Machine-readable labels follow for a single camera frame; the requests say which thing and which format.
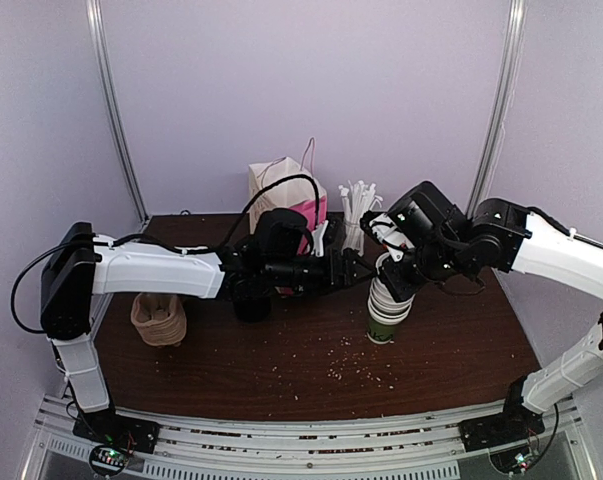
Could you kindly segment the stack of paper cups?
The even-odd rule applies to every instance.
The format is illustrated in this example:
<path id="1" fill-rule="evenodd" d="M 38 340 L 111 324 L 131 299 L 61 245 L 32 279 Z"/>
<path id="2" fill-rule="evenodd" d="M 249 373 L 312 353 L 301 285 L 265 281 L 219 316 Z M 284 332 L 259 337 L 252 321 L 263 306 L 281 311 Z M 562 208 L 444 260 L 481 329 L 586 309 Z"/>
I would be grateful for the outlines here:
<path id="1" fill-rule="evenodd" d="M 410 313 L 415 294 L 397 301 L 382 280 L 382 267 L 389 261 L 390 267 L 399 267 L 414 252 L 412 242 L 398 229 L 386 213 L 367 211 L 360 219 L 362 231 L 384 248 L 375 261 L 376 275 L 369 287 L 367 308 L 369 314 L 367 337 L 378 345 L 392 342 L 398 325 Z"/>

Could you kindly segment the stack of black cup lids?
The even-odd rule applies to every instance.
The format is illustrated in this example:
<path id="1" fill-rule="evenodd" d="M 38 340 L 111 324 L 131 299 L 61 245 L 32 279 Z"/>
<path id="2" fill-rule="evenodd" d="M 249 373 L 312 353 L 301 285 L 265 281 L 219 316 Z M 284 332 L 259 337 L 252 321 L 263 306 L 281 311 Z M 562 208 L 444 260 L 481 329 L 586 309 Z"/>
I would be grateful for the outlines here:
<path id="1" fill-rule="evenodd" d="M 242 322 L 261 322 L 270 315 L 271 299 L 262 297 L 236 300 L 233 302 L 233 310 L 236 318 Z"/>

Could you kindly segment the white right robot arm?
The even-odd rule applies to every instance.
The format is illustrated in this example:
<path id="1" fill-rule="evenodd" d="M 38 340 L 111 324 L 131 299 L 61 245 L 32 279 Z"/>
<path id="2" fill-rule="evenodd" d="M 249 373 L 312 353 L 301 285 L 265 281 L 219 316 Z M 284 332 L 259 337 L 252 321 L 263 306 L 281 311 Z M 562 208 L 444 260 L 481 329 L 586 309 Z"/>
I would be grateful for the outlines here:
<path id="1" fill-rule="evenodd" d="M 456 276 L 472 282 L 485 268 L 562 284 L 603 301 L 603 244 L 537 207 L 500 198 L 465 215 L 432 182 L 423 181 L 384 213 L 365 213 L 362 230 L 389 250 L 378 276 L 397 302 Z M 541 433 L 543 416 L 603 374 L 603 311 L 575 345 L 547 366 L 510 384 L 501 412 L 459 425 L 466 451 Z"/>

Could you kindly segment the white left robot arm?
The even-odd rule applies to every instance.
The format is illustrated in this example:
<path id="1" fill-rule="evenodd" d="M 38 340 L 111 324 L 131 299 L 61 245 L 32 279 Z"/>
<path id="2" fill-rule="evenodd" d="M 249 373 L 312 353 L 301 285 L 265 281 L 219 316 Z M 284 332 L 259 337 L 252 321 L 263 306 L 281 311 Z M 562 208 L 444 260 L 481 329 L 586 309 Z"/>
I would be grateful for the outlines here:
<path id="1" fill-rule="evenodd" d="M 75 436 L 115 452 L 151 453 L 160 426 L 117 413 L 91 334 L 93 296 L 137 292 L 229 301 L 235 315 L 257 322 L 273 296 L 321 296 L 358 285 L 373 266 L 353 249 L 335 249 L 290 209 L 263 214 L 255 231 L 235 245 L 169 246 L 146 234 L 120 239 L 75 223 L 47 255 L 41 274 L 40 324 L 67 378 L 78 409 Z"/>

